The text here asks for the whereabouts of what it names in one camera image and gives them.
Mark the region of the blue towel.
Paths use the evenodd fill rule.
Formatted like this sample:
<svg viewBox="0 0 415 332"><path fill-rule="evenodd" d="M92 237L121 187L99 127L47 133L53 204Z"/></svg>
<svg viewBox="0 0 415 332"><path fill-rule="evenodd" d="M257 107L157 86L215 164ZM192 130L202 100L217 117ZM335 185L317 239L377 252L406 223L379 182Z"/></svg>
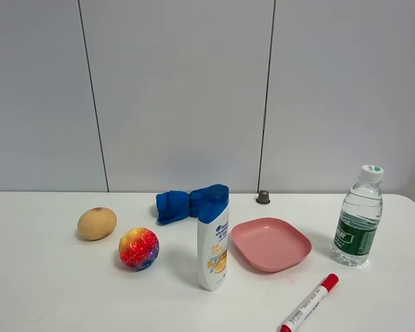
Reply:
<svg viewBox="0 0 415 332"><path fill-rule="evenodd" d="M169 225L186 218L199 217L201 197L205 188L191 192L170 190L156 195L157 222Z"/></svg>

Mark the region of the white shampoo bottle blue cap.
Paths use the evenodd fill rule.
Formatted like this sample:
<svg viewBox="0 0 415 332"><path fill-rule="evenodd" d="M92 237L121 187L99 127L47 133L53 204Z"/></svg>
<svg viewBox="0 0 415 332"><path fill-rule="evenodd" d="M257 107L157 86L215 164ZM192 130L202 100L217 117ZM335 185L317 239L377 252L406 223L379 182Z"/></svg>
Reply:
<svg viewBox="0 0 415 332"><path fill-rule="evenodd" d="M225 279L228 222L228 186L216 184L205 188L197 222L197 272L200 286L207 291L215 291Z"/></svg>

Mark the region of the small brown coffee capsule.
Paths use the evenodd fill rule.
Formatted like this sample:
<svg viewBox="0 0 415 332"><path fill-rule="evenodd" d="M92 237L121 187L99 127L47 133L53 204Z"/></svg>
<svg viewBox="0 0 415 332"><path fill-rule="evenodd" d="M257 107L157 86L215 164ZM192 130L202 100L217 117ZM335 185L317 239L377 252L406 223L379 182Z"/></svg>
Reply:
<svg viewBox="0 0 415 332"><path fill-rule="evenodd" d="M256 199L258 204L267 205L270 203L270 195L267 190L260 190Z"/></svg>

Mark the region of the pink square plastic plate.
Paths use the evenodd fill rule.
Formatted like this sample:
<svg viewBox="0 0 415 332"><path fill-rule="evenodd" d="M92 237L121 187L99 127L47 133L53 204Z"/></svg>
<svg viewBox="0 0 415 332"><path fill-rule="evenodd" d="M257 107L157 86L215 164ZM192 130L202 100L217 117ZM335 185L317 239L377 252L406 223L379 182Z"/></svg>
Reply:
<svg viewBox="0 0 415 332"><path fill-rule="evenodd" d="M230 238L243 258L257 270L276 273L308 257L312 243L281 219L265 217L233 227Z"/></svg>

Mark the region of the multicolour galaxy ball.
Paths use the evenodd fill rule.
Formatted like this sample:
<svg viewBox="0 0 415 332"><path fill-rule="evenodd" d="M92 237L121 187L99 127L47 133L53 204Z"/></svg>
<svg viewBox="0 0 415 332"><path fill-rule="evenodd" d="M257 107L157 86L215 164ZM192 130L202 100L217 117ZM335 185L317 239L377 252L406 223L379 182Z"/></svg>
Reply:
<svg viewBox="0 0 415 332"><path fill-rule="evenodd" d="M122 263L136 271L150 267L160 250L158 237L147 228L134 228L119 241L118 254Z"/></svg>

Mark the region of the tan potato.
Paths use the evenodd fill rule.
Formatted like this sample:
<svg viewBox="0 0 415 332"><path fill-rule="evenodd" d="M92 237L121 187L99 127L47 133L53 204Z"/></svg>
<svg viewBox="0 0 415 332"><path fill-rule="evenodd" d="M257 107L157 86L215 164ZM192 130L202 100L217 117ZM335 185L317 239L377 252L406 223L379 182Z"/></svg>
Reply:
<svg viewBox="0 0 415 332"><path fill-rule="evenodd" d="M116 228L117 216L107 207L95 207L86 211L77 222L78 235L88 241L109 236Z"/></svg>

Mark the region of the clear water bottle green label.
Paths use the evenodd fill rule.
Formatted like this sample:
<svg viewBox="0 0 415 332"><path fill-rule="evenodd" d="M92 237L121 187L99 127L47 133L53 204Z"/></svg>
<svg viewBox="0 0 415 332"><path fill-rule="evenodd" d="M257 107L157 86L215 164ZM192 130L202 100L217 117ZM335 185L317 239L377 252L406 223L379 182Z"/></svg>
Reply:
<svg viewBox="0 0 415 332"><path fill-rule="evenodd" d="M345 196L332 246L336 262L361 266L367 261L382 217L383 176L383 168L363 165L358 181Z"/></svg>

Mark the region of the red white marker pen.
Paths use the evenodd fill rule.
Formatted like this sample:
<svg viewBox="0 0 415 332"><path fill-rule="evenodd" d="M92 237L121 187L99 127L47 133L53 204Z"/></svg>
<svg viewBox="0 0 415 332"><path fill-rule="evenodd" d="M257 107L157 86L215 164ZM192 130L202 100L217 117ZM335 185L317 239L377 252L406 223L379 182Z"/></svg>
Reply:
<svg viewBox="0 0 415 332"><path fill-rule="evenodd" d="M325 277L305 300L284 320L280 326L280 331L297 331L338 282L338 276L333 273Z"/></svg>

